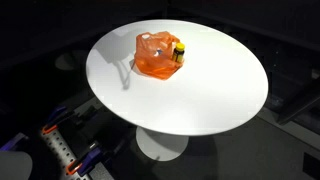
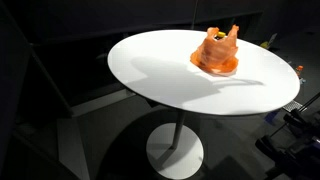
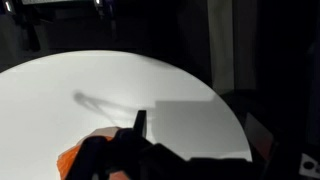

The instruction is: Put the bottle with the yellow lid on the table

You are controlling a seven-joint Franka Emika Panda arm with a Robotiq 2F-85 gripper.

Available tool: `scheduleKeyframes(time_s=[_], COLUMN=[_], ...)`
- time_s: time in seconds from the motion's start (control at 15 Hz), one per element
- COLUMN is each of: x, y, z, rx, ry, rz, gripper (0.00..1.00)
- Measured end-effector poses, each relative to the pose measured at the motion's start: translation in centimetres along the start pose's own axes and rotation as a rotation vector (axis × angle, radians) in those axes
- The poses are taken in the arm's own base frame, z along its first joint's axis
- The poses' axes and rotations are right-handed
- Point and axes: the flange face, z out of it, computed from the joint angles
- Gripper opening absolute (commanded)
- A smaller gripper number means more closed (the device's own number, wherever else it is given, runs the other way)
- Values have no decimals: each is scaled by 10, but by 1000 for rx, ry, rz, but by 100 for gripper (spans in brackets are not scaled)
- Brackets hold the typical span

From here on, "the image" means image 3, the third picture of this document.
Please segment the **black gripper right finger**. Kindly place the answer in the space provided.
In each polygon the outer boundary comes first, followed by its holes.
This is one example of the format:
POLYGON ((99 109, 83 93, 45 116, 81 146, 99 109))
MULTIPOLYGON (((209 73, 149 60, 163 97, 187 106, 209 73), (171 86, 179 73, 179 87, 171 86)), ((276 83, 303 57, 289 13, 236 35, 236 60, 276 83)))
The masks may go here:
POLYGON ((142 137, 147 134, 147 111, 139 110, 133 126, 133 131, 142 137))

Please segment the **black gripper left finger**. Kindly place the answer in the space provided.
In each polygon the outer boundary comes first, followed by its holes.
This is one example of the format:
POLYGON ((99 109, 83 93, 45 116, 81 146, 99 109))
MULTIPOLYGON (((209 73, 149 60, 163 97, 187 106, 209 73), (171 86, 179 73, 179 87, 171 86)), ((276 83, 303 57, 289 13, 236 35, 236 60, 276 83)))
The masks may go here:
POLYGON ((107 147, 111 139, 103 136, 86 138, 80 145, 65 180, 111 180, 106 169, 107 147))

